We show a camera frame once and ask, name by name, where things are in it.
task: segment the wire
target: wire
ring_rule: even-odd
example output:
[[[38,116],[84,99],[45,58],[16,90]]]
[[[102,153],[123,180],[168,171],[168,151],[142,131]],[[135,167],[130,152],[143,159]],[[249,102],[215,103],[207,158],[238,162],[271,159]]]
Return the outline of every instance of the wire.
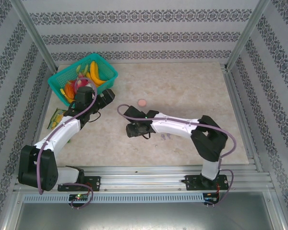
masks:
[[[220,199],[220,201],[216,204],[216,205],[219,205],[221,202],[223,202],[223,200],[225,199],[225,197],[228,195],[230,189],[231,189],[231,186],[232,186],[232,183],[234,182],[234,172],[230,169],[220,169],[220,171],[224,171],[224,172],[230,172],[231,173],[231,181],[230,181],[230,184],[228,186],[228,190],[225,192],[224,196],[222,197],[222,199]]]
[[[71,202],[71,207],[72,207],[72,208],[75,208],[75,209],[79,210],[79,209],[81,209],[81,208],[84,208],[84,207],[88,206],[88,205],[91,203],[91,201],[93,200],[94,192],[93,192],[93,189],[92,189],[90,186],[88,186],[88,185],[86,185],[86,184],[78,184],[78,183],[66,183],[66,184],[64,184],[64,185],[75,185],[75,186],[86,187],[86,188],[89,189],[89,191],[92,192],[92,195],[91,195],[91,198],[89,199],[89,201],[86,202],[84,205],[82,205],[82,206],[80,206],[80,207],[75,207],[75,206],[73,206],[73,202],[75,201],[75,199],[72,200],[72,202]]]
[[[148,140],[150,138],[150,133],[148,133],[148,137],[145,137],[144,135],[142,135],[142,137],[144,137],[146,140]]]
[[[229,136],[233,143],[234,143],[234,146],[232,147],[232,149],[230,151],[228,151],[227,153],[224,153],[222,156],[219,157],[219,166],[218,166],[218,169],[220,169],[221,167],[221,162],[222,162],[222,159],[223,157],[225,156],[228,156],[229,154],[231,154],[233,151],[235,151],[236,147],[237,147],[237,142],[236,142],[236,139],[226,130],[223,130],[221,128],[218,128],[218,127],[215,127],[215,126],[210,126],[210,125],[205,125],[205,124],[201,124],[201,123],[196,123],[196,122],[189,122],[189,121],[183,121],[183,120],[178,120],[178,119],[175,119],[175,118],[170,118],[170,117],[167,117],[166,119],[163,118],[163,117],[155,117],[155,118],[135,118],[135,117],[130,117],[130,116],[126,116],[124,114],[122,114],[120,112],[120,108],[123,107],[123,106],[126,106],[126,107],[130,107],[128,104],[121,104],[117,107],[117,112],[119,113],[119,115],[129,119],[129,120],[135,120],[135,121],[163,121],[163,120],[167,120],[167,121],[175,121],[175,122],[180,122],[180,123],[183,123],[183,124],[187,124],[187,125],[194,125],[194,126],[200,126],[200,127],[205,127],[205,128],[210,128],[210,129],[214,129],[216,131],[219,131],[219,132],[222,132],[222,133],[225,133],[227,136]]]
[[[37,187],[38,187],[38,193],[40,195],[42,195],[44,193],[44,191],[42,190],[42,186],[41,186],[41,181],[40,181],[40,159],[41,159],[41,155],[42,152],[45,148],[45,146],[48,144],[49,140],[53,137],[53,135],[63,126],[65,126],[65,124],[69,123],[70,121],[72,121],[73,119],[76,119],[77,117],[81,116],[82,114],[84,114],[86,111],[88,111],[93,104],[96,101],[97,98],[97,88],[95,86],[95,84],[93,83],[93,81],[91,79],[88,78],[81,78],[82,80],[88,80],[90,83],[92,83],[93,89],[94,89],[94,98],[92,103],[86,108],[84,109],[82,112],[78,113],[76,116],[73,116],[72,118],[68,119],[65,123],[62,123],[61,125],[59,125],[56,129],[54,129],[52,131],[52,133],[50,133],[50,135],[48,136],[48,138],[45,140],[44,144],[42,145],[42,147],[40,148],[39,152],[38,152],[38,156],[37,156],[37,163],[36,163],[36,177],[37,177]]]
[[[194,185],[194,184],[191,183],[190,181],[182,180],[181,182],[184,183],[184,184],[189,184],[189,185],[191,185],[193,188],[196,189],[196,185]]]
[[[216,184],[216,193],[217,193],[217,199],[220,198],[220,186],[218,183]]]
[[[98,118],[96,118],[96,119],[95,119],[95,120],[93,120],[93,121],[88,121],[89,123],[92,123],[92,122],[94,122],[94,121],[98,120],[98,119],[101,117],[101,113],[100,113],[99,111],[97,111],[97,113],[99,113],[99,117],[98,117]]]
[[[87,182],[87,183],[85,183],[85,184],[88,185],[88,186],[90,186],[90,187],[92,187],[91,183],[89,183],[89,182]]]

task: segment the black cable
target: black cable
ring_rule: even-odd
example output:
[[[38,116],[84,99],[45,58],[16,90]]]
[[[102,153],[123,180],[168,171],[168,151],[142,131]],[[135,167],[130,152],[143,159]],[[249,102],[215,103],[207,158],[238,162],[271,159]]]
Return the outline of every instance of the black cable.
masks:
[[[144,135],[142,135],[142,137],[144,137],[146,140],[148,140],[150,138],[150,133],[148,133],[148,137],[145,137]]]
[[[186,180],[181,180],[182,183],[185,183],[185,184],[189,184],[191,185],[193,188],[196,189],[196,185],[194,185],[193,183],[189,182],[189,181],[186,181]]]
[[[98,119],[101,117],[101,113],[100,113],[99,111],[97,111],[97,113],[99,114],[99,117],[98,117],[98,118],[96,118],[96,119],[95,119],[95,120],[93,120],[93,121],[88,121],[89,123],[91,123],[91,122],[94,122],[94,121],[98,120]]]

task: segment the white robotic arm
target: white robotic arm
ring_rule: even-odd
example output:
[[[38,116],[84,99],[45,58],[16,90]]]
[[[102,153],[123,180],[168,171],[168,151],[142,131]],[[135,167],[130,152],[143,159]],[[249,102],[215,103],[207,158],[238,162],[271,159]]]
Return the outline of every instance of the white robotic arm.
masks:
[[[49,191],[58,184],[83,183],[83,170],[68,166],[57,167],[55,158],[58,156],[59,152],[68,142],[68,140],[73,135],[78,133],[86,122],[88,122],[90,115],[96,113],[99,109],[105,107],[114,99],[114,94],[111,90],[103,91],[102,96],[98,96],[94,106],[92,106],[89,111],[66,123],[66,121],[70,120],[76,114],[79,114],[81,111],[86,109],[92,101],[91,88],[81,87],[79,89],[80,90],[78,91],[77,95],[80,95],[80,93],[83,92],[83,97],[78,97],[82,100],[77,98],[75,108],[69,108],[69,110],[64,114],[60,124],[50,133],[52,134],[55,132],[47,141],[47,145],[41,154],[41,164],[39,167],[41,175],[41,189],[43,190]],[[129,107],[124,116],[128,116],[130,118],[159,119],[136,121],[134,119],[127,118],[127,120],[130,121],[130,124],[126,126],[126,132],[130,138],[143,136],[148,133],[170,133],[192,140],[198,150],[198,153],[204,159],[201,176],[209,181],[215,180],[219,173],[218,165],[220,152],[225,147],[228,137],[221,132],[212,129],[205,129],[194,124],[200,123],[218,127],[218,125],[210,117],[203,116],[201,119],[189,120],[167,116],[163,113],[159,113],[158,111],[149,111],[147,114],[144,114],[133,106]],[[18,180],[20,183],[37,187],[36,159],[39,151],[42,149],[42,146],[50,134],[40,142],[36,143],[34,146],[23,147],[20,156],[18,173]]]
[[[190,140],[192,136],[192,131],[198,127],[196,125],[191,125],[191,123],[199,123],[198,119],[183,119],[173,116],[167,116],[163,113],[157,114],[155,118],[164,118],[164,120],[156,120],[152,122],[151,127],[156,133],[170,133]],[[189,122],[189,124],[171,121],[169,120],[169,118],[186,121]],[[202,175],[209,180],[214,180],[219,172],[219,161],[211,162],[205,159],[203,160],[204,161],[202,167]]]
[[[219,173],[220,153],[228,137],[222,132],[195,125],[201,123],[219,128],[212,118],[204,115],[201,119],[183,119],[153,110],[145,114],[133,106],[130,106],[122,116],[130,121],[126,126],[130,138],[150,133],[170,133],[192,140],[204,160],[201,175],[210,181],[215,180]]]

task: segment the table surface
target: table surface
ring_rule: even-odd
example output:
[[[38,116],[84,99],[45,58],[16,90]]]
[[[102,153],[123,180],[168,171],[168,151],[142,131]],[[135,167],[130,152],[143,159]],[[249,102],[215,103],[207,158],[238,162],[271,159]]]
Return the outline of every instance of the table surface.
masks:
[[[133,105],[145,113],[157,110],[170,116],[199,119],[212,117],[223,129],[237,140],[237,149],[225,157],[224,164],[248,164],[247,155],[230,102],[219,63],[154,63],[113,64],[119,73],[112,87],[114,101],[100,110],[101,117],[87,123],[71,138],[56,158],[58,166],[158,166],[200,165],[202,158],[190,139],[165,134],[152,134],[128,138],[128,121],[119,116],[120,104]],[[137,106],[145,99],[147,106]],[[67,107],[52,93],[40,139],[50,130],[49,121],[57,108]],[[232,148],[227,141],[222,154]]]

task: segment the plastic basket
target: plastic basket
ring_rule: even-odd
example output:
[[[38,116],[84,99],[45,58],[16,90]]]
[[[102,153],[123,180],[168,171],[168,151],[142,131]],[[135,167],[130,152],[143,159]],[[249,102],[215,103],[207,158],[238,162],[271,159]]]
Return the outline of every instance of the plastic basket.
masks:
[[[100,55],[90,54],[48,79],[49,86],[66,106],[69,106],[70,104],[66,100],[65,96],[60,92],[60,89],[64,89],[68,80],[75,80],[77,78],[76,69],[79,65],[81,65],[80,71],[82,71],[86,65],[89,65],[90,67],[92,61],[95,61],[98,65],[100,79],[107,81],[97,88],[97,93],[100,94],[103,90],[109,89],[113,86],[114,80],[118,76],[116,70]]]

